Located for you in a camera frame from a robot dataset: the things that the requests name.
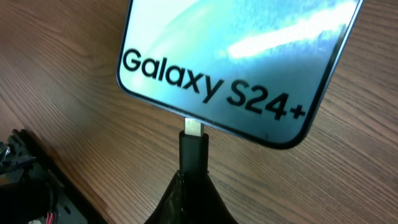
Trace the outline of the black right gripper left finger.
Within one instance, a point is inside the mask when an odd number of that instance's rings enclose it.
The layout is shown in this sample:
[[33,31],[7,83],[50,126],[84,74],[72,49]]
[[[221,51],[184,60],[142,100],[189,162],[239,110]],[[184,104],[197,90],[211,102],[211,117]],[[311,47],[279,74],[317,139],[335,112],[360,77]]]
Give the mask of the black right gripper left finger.
[[190,195],[192,182],[176,171],[155,210],[145,224],[190,224],[193,223]]

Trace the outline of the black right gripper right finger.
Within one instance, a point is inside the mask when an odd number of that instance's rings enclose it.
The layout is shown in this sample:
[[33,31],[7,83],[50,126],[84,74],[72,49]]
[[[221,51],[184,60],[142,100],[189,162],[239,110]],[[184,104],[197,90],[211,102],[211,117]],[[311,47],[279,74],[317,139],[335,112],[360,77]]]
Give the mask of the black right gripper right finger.
[[208,174],[194,183],[192,192],[192,223],[238,224]]

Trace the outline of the blue Galaxy S24+ smartphone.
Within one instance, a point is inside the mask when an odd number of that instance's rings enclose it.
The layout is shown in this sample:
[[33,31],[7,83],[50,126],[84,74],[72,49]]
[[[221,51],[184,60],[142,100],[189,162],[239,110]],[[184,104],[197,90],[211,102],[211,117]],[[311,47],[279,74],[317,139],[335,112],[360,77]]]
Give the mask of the blue Galaxy S24+ smartphone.
[[128,95],[274,149],[306,137],[361,0],[129,1]]

